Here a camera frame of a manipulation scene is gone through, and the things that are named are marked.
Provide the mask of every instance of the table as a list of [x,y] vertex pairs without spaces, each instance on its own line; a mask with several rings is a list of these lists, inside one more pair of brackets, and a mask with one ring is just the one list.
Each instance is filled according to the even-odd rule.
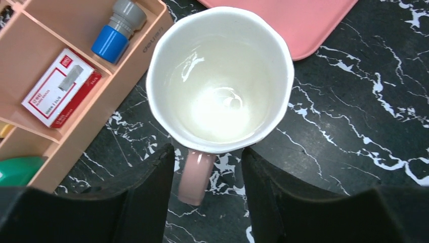
[[[165,0],[175,21],[203,11]],[[330,37],[295,63],[284,120],[253,148],[313,185],[353,195],[375,185],[429,185],[429,3],[359,1]],[[79,192],[173,143],[176,167],[164,242],[253,242],[240,153],[221,154],[203,204],[177,199],[186,149],[153,118],[145,77],[56,193]]]

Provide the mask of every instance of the pink tray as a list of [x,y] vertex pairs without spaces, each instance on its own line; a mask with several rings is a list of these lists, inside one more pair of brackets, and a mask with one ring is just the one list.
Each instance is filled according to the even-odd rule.
[[261,16],[287,42],[294,61],[313,54],[358,0],[199,0]]

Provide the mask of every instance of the green object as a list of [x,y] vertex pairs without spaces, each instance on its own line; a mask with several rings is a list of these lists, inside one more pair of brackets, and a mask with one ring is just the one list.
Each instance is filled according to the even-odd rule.
[[26,186],[43,163],[37,156],[0,161],[0,186]]

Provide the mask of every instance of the blue cap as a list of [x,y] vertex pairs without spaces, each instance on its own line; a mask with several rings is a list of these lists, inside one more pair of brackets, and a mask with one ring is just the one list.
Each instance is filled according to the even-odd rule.
[[108,62],[116,64],[129,44],[130,41],[123,34],[105,25],[91,51]]

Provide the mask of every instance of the red and white box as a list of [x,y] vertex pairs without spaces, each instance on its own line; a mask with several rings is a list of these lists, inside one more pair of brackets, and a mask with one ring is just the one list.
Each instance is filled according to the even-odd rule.
[[22,105],[50,128],[60,128],[87,96],[101,74],[65,48]]

